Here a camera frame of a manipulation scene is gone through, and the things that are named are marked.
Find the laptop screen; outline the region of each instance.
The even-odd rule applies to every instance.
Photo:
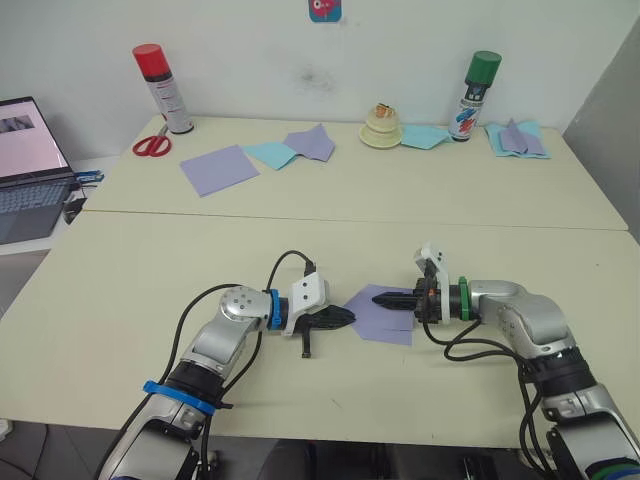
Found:
[[[0,102],[0,183],[69,171],[33,99]]]

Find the purple paper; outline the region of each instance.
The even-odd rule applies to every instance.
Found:
[[[403,310],[388,310],[371,300],[376,295],[389,291],[412,292],[409,288],[367,285],[344,305],[356,316],[356,321],[351,326],[364,340],[411,345],[413,313]]]
[[[544,155],[542,142],[535,135],[521,131],[513,119],[509,125],[499,134],[503,150],[516,153],[529,153],[532,155]]]
[[[185,160],[180,168],[201,197],[260,175],[238,145]]]
[[[323,162],[329,160],[333,149],[336,148],[336,144],[329,138],[322,124],[306,132],[290,133],[282,143],[300,155]]]

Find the laptop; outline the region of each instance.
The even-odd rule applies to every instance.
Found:
[[[0,245],[48,237],[73,183],[33,98],[0,101]]]

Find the red scissors handle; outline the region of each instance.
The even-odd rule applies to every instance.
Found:
[[[139,157],[161,157],[171,150],[171,140],[165,135],[166,131],[165,125],[158,135],[143,138],[133,146],[133,153]]]

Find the spray can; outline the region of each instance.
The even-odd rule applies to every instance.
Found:
[[[494,52],[482,50],[473,54],[469,71],[464,80],[462,98],[449,124],[451,137],[458,142],[466,142],[471,137],[484,105],[484,97],[496,77],[502,57]]]
[[[193,121],[184,106],[162,47],[155,43],[138,45],[133,49],[133,56],[171,133],[193,130]]]

